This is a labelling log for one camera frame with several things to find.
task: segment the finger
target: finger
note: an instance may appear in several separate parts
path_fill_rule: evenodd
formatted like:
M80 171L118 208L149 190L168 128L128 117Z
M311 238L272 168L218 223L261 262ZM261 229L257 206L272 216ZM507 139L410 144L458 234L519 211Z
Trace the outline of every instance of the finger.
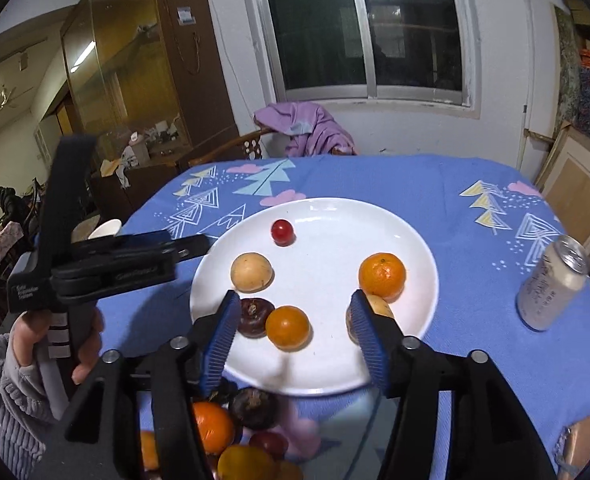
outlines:
M101 348L102 337L97 332L93 332L79 349L77 354L79 364L75 367L75 370L73 370L73 383L81 384L86 380L86 377L99 359L99 351Z
M49 310L25 312L15 322L12 332L12 351L19 366L32 364L32 349L48 333L51 313Z
M99 332L92 332L77 353L79 363L93 366L99 358L99 351L101 349L102 337L99 335Z
M104 331L104 314L102 311L95 307L94 317L92 318L92 329L97 330L97 332Z
M73 383L81 384L86 381L88 374L91 372L92 366L89 365L77 365L73 370Z

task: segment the aluminum can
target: aluminum can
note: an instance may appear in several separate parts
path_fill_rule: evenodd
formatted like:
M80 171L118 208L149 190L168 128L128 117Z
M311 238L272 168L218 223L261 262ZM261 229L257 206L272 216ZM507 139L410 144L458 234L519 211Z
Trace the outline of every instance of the aluminum can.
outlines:
M531 276L517 294L517 310L530 328L546 330L582 289L588 259L582 244L559 236L544 251Z

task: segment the gray fleece sleeve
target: gray fleece sleeve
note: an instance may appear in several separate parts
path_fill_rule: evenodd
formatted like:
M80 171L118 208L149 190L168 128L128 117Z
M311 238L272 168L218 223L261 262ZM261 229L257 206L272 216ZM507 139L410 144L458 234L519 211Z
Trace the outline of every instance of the gray fleece sleeve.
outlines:
M13 332L0 335L0 457L17 478L25 480L44 452L44 438L55 419L37 364L17 363Z

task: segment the window frame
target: window frame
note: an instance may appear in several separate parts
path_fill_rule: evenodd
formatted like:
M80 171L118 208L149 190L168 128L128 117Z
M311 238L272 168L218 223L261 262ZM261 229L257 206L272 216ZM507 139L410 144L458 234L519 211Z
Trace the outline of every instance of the window frame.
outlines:
M268 0L257 0L267 60L275 97L278 102L303 100L398 100L419 104L443 104L479 114L480 102L480 34L473 0L454 0L462 53L462 91L416 86L377 85L373 43L365 0L354 0L364 54L366 84L320 86L287 90L281 68L277 37Z

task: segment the screw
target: screw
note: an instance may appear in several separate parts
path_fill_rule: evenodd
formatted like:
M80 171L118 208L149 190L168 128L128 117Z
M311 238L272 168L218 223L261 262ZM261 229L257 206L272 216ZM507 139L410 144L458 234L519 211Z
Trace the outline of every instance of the screw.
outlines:
M187 346L188 339L183 335L179 335L171 339L171 348L174 348L175 350L181 350L182 348L186 348Z
M419 339L412 335L407 335L402 339L402 345L408 350L417 350L419 348L419 344Z
M470 358L478 364L484 364L488 361L488 354L482 350L473 350L470 353Z
M117 361L121 357L121 354L117 350L107 350L102 355L102 361L111 364Z

